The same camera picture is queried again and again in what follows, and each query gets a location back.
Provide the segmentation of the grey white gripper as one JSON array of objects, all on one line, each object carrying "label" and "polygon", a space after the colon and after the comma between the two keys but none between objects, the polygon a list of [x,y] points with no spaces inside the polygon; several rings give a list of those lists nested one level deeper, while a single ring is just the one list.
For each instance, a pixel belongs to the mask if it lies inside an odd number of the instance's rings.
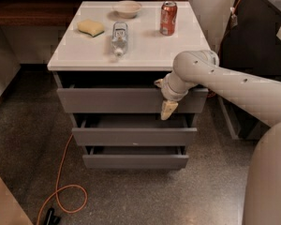
[{"label": "grey white gripper", "polygon": [[167,120],[177,109],[178,103],[187,94],[188,90],[193,88],[195,84],[193,82],[183,81],[176,73],[172,72],[167,74],[164,79],[158,79],[154,81],[154,85],[161,88],[161,93],[164,97],[161,109],[161,119]]}]

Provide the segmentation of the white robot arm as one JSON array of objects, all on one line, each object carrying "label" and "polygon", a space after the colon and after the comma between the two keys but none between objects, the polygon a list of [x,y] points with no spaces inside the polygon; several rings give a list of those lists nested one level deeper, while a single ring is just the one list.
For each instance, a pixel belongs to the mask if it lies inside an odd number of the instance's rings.
[{"label": "white robot arm", "polygon": [[269,127],[248,170],[242,225],[281,225],[281,82],[219,66],[213,51],[178,53],[172,72],[155,81],[168,119],[188,90],[203,85]]}]

